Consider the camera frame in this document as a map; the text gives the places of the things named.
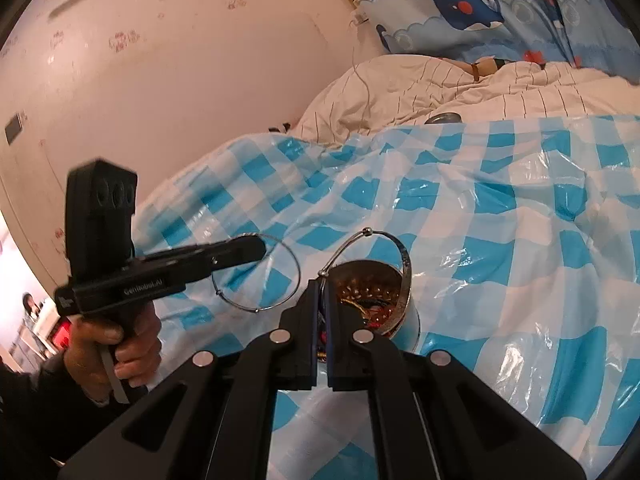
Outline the person's left hand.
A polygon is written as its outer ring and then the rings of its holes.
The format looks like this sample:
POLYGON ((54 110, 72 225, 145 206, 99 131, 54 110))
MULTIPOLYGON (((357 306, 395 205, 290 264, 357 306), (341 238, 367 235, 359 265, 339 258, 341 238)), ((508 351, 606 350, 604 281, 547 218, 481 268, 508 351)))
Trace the person's left hand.
POLYGON ((160 319, 154 304, 148 302, 134 312, 137 316, 130 332, 103 318, 72 318, 63 362, 73 381, 93 401, 107 400, 113 391, 111 377, 132 388, 142 387, 160 366, 160 319))

